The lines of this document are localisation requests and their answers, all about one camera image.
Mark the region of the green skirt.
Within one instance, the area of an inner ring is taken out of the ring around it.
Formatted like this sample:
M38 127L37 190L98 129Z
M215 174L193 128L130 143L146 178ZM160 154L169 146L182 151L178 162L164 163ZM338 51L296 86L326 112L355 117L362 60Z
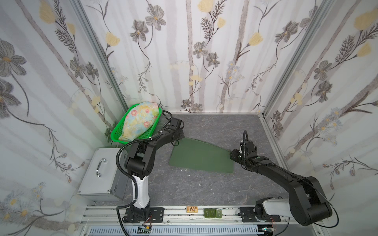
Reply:
M180 140L173 148L169 165L207 172L234 172L230 150L191 138Z

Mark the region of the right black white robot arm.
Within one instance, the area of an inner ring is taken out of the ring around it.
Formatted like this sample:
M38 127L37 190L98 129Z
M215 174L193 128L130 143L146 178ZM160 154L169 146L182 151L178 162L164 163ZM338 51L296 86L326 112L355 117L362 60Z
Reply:
M246 171L269 178L288 193L288 199L264 198L256 201L254 215L257 220L284 216L294 218L302 226L309 226L336 214L337 221L332 227L339 224L338 213L315 177L294 174L258 155L256 145L250 140L242 141L239 149L232 150L230 159Z

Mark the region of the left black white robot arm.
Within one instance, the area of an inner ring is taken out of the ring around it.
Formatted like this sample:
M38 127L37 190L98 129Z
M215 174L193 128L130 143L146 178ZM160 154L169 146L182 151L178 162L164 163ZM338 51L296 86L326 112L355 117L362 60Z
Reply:
M151 214L148 194L148 177L151 174L156 152L166 144L179 145L183 139L185 123L178 118L169 118L157 134L134 140L122 146L115 157L118 170L133 184L133 201L126 206L127 215L134 220L147 221Z

